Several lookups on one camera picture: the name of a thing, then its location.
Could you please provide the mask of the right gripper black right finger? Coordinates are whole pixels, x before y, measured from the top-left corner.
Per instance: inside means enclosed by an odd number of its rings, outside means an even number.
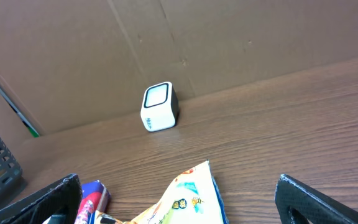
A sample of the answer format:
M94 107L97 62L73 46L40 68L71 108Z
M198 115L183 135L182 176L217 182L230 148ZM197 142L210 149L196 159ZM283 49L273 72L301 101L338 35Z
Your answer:
M282 223L358 223L357 211L286 174L274 199Z

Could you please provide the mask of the cream snack bag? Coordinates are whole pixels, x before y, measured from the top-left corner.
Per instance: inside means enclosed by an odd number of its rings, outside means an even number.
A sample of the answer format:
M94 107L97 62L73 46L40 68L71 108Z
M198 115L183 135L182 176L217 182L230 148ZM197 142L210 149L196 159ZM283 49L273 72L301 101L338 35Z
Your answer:
M129 221L133 224L228 224L209 161L172 180L160 200Z

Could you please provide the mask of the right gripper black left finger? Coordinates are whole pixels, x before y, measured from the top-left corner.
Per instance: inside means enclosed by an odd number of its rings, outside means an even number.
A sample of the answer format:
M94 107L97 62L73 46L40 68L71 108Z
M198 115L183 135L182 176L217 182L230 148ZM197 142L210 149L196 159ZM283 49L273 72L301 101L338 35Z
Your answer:
M76 220L83 193L77 174L69 174L43 189L0 209L2 224L71 224Z

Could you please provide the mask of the red purple snack pack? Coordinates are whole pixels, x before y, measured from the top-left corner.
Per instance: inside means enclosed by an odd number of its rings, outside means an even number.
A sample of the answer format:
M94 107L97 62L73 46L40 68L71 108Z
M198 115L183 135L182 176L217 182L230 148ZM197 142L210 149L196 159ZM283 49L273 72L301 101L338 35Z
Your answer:
M82 199L74 224L89 224L95 211L105 212L111 194L100 180L81 185Z

